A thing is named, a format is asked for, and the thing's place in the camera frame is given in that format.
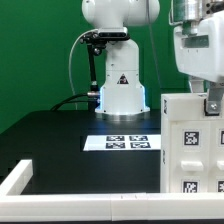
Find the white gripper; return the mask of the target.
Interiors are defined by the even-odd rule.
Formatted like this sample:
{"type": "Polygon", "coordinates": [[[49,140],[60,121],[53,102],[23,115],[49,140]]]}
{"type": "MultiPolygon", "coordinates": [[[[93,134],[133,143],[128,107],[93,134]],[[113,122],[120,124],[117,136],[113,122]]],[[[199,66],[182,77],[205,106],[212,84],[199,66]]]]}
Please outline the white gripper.
{"type": "Polygon", "coordinates": [[[182,27],[177,26],[173,37],[178,71],[191,75],[192,93],[203,93],[204,80],[211,81],[207,83],[205,113],[218,116],[224,96],[224,11],[202,20],[196,36],[183,35],[182,27]]]}

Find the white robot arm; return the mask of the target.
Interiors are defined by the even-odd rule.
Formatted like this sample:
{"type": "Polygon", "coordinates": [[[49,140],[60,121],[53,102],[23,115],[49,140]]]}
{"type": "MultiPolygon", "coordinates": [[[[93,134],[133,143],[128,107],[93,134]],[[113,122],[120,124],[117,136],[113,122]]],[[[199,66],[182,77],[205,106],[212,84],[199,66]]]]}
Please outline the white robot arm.
{"type": "MultiPolygon", "coordinates": [[[[144,26],[159,15],[159,0],[83,0],[92,53],[106,53],[106,81],[95,112],[137,116],[149,111],[139,81],[139,47],[130,26],[144,26]]],[[[180,72],[213,83],[224,82],[224,0],[171,0],[169,22],[180,72]]]]}

